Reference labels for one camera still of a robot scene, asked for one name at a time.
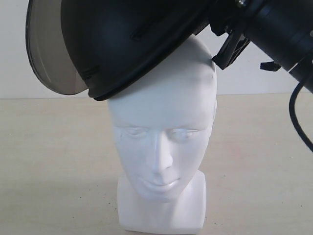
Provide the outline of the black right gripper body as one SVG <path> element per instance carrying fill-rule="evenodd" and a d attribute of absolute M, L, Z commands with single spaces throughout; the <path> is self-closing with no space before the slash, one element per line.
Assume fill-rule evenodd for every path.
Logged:
<path fill-rule="evenodd" d="M 211 31 L 217 36 L 228 34 L 219 52 L 213 57 L 220 69 L 229 67 L 249 44 L 250 40 L 244 36 L 244 31 L 256 10 L 255 0 L 209 1 Z"/>

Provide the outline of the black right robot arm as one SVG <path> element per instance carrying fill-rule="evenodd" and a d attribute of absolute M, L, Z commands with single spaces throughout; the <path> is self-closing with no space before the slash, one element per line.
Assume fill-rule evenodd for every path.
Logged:
<path fill-rule="evenodd" d="M 313 90 L 313 2 L 311 0 L 216 0 L 212 32 L 228 34 L 213 61 L 224 70 L 252 42 L 271 58 L 260 69 L 284 69 Z"/>

